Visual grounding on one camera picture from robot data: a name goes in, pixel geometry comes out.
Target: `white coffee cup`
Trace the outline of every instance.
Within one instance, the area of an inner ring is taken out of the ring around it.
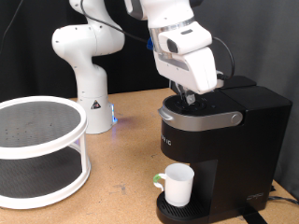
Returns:
[[[153,177],[153,184],[164,191],[160,178],[165,180],[165,199],[176,207],[185,206],[190,201],[194,171],[186,164],[174,163],[166,167],[165,174]]]

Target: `green cup handle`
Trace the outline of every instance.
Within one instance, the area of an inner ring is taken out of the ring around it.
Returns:
[[[166,174],[157,174],[155,177],[153,177],[153,185],[156,186],[157,188],[161,189],[164,191],[164,187],[162,184],[158,183],[159,179],[166,179],[167,175]]]

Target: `black cable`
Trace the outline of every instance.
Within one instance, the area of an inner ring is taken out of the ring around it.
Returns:
[[[1,43],[1,48],[0,48],[0,55],[1,55],[1,53],[2,53],[2,49],[3,49],[3,46],[4,46],[5,39],[6,39],[7,31],[9,30],[9,28],[10,28],[12,22],[14,22],[14,20],[15,20],[17,14],[18,14],[18,12],[19,12],[19,10],[20,10],[20,8],[21,8],[21,4],[22,4],[23,1],[24,1],[24,0],[21,0],[21,1],[20,1],[19,6],[18,6],[18,8],[17,8],[15,14],[13,15],[13,18],[12,18],[11,22],[9,23],[9,26],[7,27],[6,31],[5,31],[4,34],[3,34],[3,37],[2,37],[2,43]]]
[[[273,201],[273,200],[286,200],[290,203],[294,203],[294,204],[297,204],[299,205],[299,202],[294,200],[294,199],[288,199],[288,198],[281,198],[281,197],[278,197],[278,196],[272,196],[272,197],[269,197],[268,198],[268,201]]]
[[[111,28],[113,28],[113,29],[115,29],[115,30],[117,30],[117,31],[119,31],[119,32],[121,32],[121,33],[127,35],[127,36],[130,36],[131,38],[133,38],[133,39],[135,39],[135,40],[139,40],[139,41],[141,41],[141,42],[143,42],[143,43],[148,43],[148,40],[146,40],[146,39],[139,38],[139,37],[137,37],[137,36],[135,36],[135,35],[130,35],[129,33],[123,31],[122,29],[120,29],[120,28],[118,28],[118,27],[116,27],[116,26],[113,26],[113,25],[111,25],[111,24],[109,24],[109,23],[107,23],[107,22],[105,22],[105,21],[100,21],[100,20],[98,20],[98,19],[96,19],[96,18],[94,18],[94,17],[91,17],[91,16],[88,15],[88,14],[85,12],[85,10],[84,10],[84,7],[83,7],[83,0],[81,0],[81,2],[80,2],[80,6],[81,6],[81,9],[82,9],[82,12],[83,12],[84,16],[86,16],[87,18],[89,18],[89,19],[91,19],[91,20],[93,20],[93,21],[101,22],[101,23],[103,23],[103,24],[105,24],[105,25],[107,25],[107,26],[109,26],[109,27],[111,27]]]
[[[232,66],[232,71],[231,71],[231,75],[230,76],[226,76],[226,75],[222,75],[222,74],[217,74],[217,78],[221,79],[221,80],[231,79],[234,76],[234,74],[235,74],[235,59],[234,59],[233,53],[230,51],[230,49],[227,47],[227,45],[222,40],[220,40],[219,38],[214,37],[214,36],[212,38],[213,38],[213,40],[217,40],[220,43],[222,43],[223,46],[226,48],[228,54],[230,55],[231,66]]]

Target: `coffee maker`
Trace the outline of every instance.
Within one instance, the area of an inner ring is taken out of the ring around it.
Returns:
[[[292,102],[245,77],[195,98],[186,106],[170,96],[159,109],[163,154],[195,175],[186,206],[159,195],[158,218],[202,224],[265,209]]]

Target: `black mesh surface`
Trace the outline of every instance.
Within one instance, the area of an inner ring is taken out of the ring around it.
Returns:
[[[34,198],[62,189],[82,173],[80,154],[66,147],[25,160],[0,160],[0,195]]]
[[[70,133],[80,123],[79,112],[69,105],[31,102],[0,110],[0,147],[29,147]]]
[[[165,216],[173,220],[188,221],[207,215],[194,195],[191,196],[190,202],[187,205],[175,207],[166,201],[164,192],[162,192],[157,199],[157,206]]]

